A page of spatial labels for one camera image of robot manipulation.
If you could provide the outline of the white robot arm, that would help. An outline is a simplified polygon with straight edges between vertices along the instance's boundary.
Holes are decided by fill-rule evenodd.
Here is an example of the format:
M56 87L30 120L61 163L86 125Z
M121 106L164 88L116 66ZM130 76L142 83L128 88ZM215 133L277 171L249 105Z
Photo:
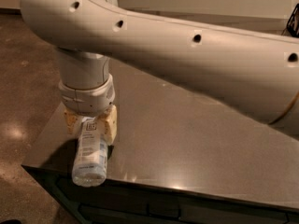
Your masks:
M80 115L111 106L114 58L299 135L295 38L127 11L117 0L21 0L21 14L55 47L63 103Z

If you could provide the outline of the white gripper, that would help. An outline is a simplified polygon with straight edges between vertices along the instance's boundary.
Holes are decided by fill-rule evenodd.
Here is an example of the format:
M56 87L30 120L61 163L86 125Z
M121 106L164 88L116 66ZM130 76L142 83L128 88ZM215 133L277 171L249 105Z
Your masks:
M113 105L115 90L112 75L98 88L90 90L71 89L59 82L64 109L64 120L69 134L75 134L81 124L82 116L98 116L100 128L109 146L117 135L117 107Z

